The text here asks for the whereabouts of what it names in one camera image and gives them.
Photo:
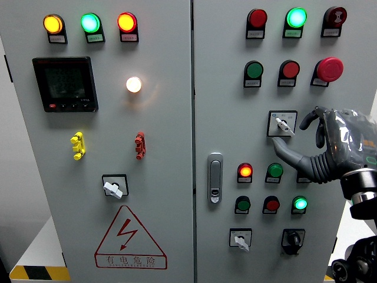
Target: yellow black hazard stripe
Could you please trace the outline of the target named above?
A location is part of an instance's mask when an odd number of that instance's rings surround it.
[[[71,280],[68,268],[65,266],[16,265],[9,277],[14,280]]]

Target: yellow terminal block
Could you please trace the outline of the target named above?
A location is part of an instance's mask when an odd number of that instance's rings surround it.
[[[82,132],[78,131],[77,133],[75,133],[75,135],[71,138],[71,143],[73,144],[73,151],[77,152],[73,156],[74,160],[80,160],[86,152],[84,135],[82,134]]]

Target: white switch knob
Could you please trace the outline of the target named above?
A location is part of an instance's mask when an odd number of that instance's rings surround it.
[[[292,129],[288,126],[287,123],[285,123],[284,121],[282,121],[278,117],[275,120],[276,120],[277,125],[279,126],[279,128],[281,128],[283,131],[287,132],[291,137],[293,137],[295,135],[295,133],[292,132]]]
[[[121,190],[119,190],[119,186],[117,186],[116,184],[110,184],[108,182],[105,183],[104,185],[104,190],[105,192],[107,192],[108,194],[110,194],[111,196],[117,198],[117,199],[121,199],[122,195],[123,195],[123,192]]]
[[[245,240],[243,238],[235,236],[234,241],[240,249],[244,250],[245,252],[249,252],[249,246],[247,245],[247,243],[245,243]]]

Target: illuminated light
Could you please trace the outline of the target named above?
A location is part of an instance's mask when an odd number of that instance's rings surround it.
[[[137,93],[141,89],[141,80],[138,77],[131,77],[127,80],[125,86],[132,93]]]
[[[243,177],[248,177],[248,176],[251,175],[251,173],[252,173],[252,169],[249,168],[249,167],[244,167],[244,168],[242,168],[241,171],[240,171],[240,174],[241,174],[241,176],[243,176]]]
[[[305,209],[307,207],[307,200],[303,196],[298,196],[294,198],[293,200],[293,205],[295,206],[296,209]]]
[[[306,11],[303,8],[293,8],[288,12],[287,23],[292,28],[302,27],[307,19]]]
[[[101,22],[99,17],[93,13],[84,14],[81,17],[81,26],[84,31],[93,33],[99,30]]]
[[[132,32],[136,29],[136,26],[137,26],[137,20],[133,14],[129,12],[125,12],[119,15],[118,27],[121,31]]]
[[[50,34],[58,34],[63,29],[63,22],[58,15],[47,15],[43,19],[43,26]]]
[[[250,177],[253,174],[253,168],[249,163],[242,163],[238,166],[238,174],[244,178]]]

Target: warning sign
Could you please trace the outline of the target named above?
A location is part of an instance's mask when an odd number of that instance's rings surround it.
[[[96,250],[99,268],[167,269],[167,257],[131,209],[123,205]]]

